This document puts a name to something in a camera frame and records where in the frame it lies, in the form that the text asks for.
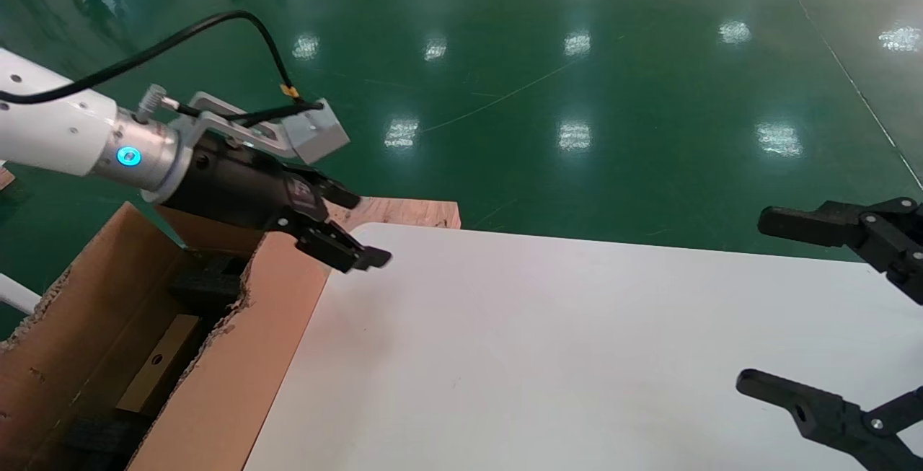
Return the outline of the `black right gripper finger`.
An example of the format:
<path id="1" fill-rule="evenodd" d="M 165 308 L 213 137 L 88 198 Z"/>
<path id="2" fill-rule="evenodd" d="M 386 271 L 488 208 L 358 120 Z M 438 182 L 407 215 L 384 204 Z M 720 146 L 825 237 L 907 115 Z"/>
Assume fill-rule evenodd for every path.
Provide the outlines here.
<path id="1" fill-rule="evenodd" d="M 814 211 L 767 207 L 757 229 L 768 237 L 846 247 L 922 304 L 922 207 L 910 198 L 873 205 L 825 201 Z"/>
<path id="2" fill-rule="evenodd" d="M 922 389 L 870 411 L 840 395 L 757 369 L 736 378 L 736 391 L 792 416 L 802 438 L 844 452 L 867 470 L 920 470 L 922 459 L 899 436 L 922 419 Z"/>

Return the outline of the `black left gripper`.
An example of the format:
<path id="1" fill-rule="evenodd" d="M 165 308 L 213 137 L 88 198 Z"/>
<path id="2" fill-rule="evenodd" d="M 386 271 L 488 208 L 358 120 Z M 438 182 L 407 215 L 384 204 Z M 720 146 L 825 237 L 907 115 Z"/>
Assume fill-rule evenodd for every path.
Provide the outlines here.
<path id="1" fill-rule="evenodd" d="M 333 221 L 323 200 L 355 209 L 361 197 L 309 166 L 291 166 L 273 155 L 233 148 L 217 132 L 205 132 L 192 150 L 187 171 L 162 202 L 208 220 L 266 231 L 277 227 L 296 249 L 340 273 L 383 268 L 392 253 L 363 245 Z"/>

